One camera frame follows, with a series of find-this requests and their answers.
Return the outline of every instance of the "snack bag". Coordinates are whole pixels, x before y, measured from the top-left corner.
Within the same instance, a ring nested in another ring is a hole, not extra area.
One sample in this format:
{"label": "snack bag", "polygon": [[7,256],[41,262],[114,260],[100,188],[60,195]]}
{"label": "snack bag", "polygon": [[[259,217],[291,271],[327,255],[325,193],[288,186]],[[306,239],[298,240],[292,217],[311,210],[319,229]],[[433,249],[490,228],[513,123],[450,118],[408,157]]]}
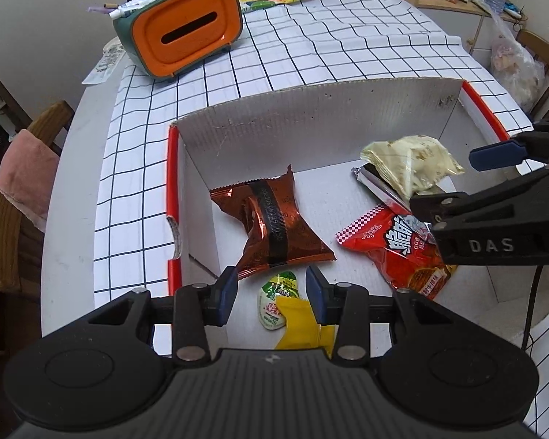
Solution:
{"label": "snack bag", "polygon": [[238,279],[271,267],[335,260],[299,214],[291,165],[277,179],[260,179],[216,188],[209,196],[220,209],[240,220],[248,241],[238,261]]}
{"label": "snack bag", "polygon": [[372,142],[360,158],[372,163],[406,204],[415,193],[430,189],[445,176],[464,172],[439,140],[426,135]]}
{"label": "snack bag", "polygon": [[441,260],[437,246],[424,241],[402,215],[378,205],[335,235],[338,243],[364,252],[394,288],[407,287],[433,299],[455,266]]}
{"label": "snack bag", "polygon": [[297,277],[291,271],[277,274],[258,291],[258,317],[268,330],[276,330],[286,324],[276,304],[277,296],[299,298]]}

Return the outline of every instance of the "grid tablecloth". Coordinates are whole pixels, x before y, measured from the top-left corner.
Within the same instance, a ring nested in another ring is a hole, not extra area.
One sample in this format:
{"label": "grid tablecloth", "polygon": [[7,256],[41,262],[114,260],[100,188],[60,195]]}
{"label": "grid tablecloth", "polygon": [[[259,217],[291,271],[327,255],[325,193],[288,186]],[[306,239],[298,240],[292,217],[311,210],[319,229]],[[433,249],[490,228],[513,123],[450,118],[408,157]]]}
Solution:
{"label": "grid tablecloth", "polygon": [[[432,20],[403,0],[305,0],[246,13],[229,53],[207,58],[174,80],[129,64],[110,122],[94,237],[99,307],[135,286],[167,295],[173,238],[165,221],[169,124],[190,112],[256,93],[304,84],[392,77],[462,78],[509,134],[532,125],[507,91]],[[528,161],[521,173],[539,168]],[[157,328],[155,350],[170,352]],[[531,330],[529,352],[540,391],[527,415],[549,437],[549,315]]]}

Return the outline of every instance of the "pink towel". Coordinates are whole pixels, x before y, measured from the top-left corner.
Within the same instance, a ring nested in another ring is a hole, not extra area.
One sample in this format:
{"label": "pink towel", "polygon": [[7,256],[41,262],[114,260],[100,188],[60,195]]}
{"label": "pink towel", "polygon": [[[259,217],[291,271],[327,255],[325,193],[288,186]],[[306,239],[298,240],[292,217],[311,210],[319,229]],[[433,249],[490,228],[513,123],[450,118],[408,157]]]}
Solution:
{"label": "pink towel", "polygon": [[45,232],[59,157],[28,130],[14,138],[0,163],[0,193]]}

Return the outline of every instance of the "white cardboard box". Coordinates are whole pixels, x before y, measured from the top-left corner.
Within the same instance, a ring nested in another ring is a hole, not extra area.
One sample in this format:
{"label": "white cardboard box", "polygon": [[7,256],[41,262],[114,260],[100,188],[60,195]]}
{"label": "white cardboard box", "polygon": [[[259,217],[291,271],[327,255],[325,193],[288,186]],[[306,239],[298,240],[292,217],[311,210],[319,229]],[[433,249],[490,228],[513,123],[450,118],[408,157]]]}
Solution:
{"label": "white cardboard box", "polygon": [[[466,169],[452,179],[455,188],[473,193],[506,179],[502,171],[478,173],[468,162],[470,150],[497,140],[488,118],[473,105],[466,83],[444,78],[299,86],[236,99],[183,117],[171,127],[167,163],[167,216],[176,238],[170,283],[213,283],[242,254],[246,232],[238,220],[212,203],[210,189],[278,177],[291,164],[299,211],[337,258],[318,263],[328,281],[349,281],[365,286],[371,294],[391,295],[371,260],[335,241],[336,232],[378,203],[350,172],[363,164],[361,148],[373,140],[411,134],[435,137]],[[227,345],[275,347],[284,329],[262,327],[257,295],[273,275],[288,269],[272,269],[240,281],[228,325],[208,328],[213,351]],[[290,269],[306,298],[306,265]],[[460,266],[436,301],[519,341],[533,271],[534,267]],[[548,312],[549,267],[539,288],[533,325]],[[390,347],[386,331],[379,327],[372,332],[372,351],[384,353]]]}

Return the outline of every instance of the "blue gripper pad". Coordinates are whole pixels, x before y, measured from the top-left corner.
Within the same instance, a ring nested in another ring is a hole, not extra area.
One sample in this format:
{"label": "blue gripper pad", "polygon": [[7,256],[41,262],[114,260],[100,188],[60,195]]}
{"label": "blue gripper pad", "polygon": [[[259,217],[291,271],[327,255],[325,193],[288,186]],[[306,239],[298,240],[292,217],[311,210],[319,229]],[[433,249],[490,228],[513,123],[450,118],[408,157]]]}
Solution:
{"label": "blue gripper pad", "polygon": [[520,165],[529,158],[525,146],[515,140],[495,143],[473,149],[468,156],[470,164],[478,171]]}
{"label": "blue gripper pad", "polygon": [[311,309],[313,310],[315,320],[317,320],[318,324],[327,325],[323,288],[317,280],[317,276],[311,267],[307,268],[307,272],[305,274],[305,290],[307,292],[307,298],[311,304]]}
{"label": "blue gripper pad", "polygon": [[238,271],[235,267],[228,266],[216,281],[221,284],[218,300],[218,326],[228,323],[232,312],[236,295],[238,294]]}

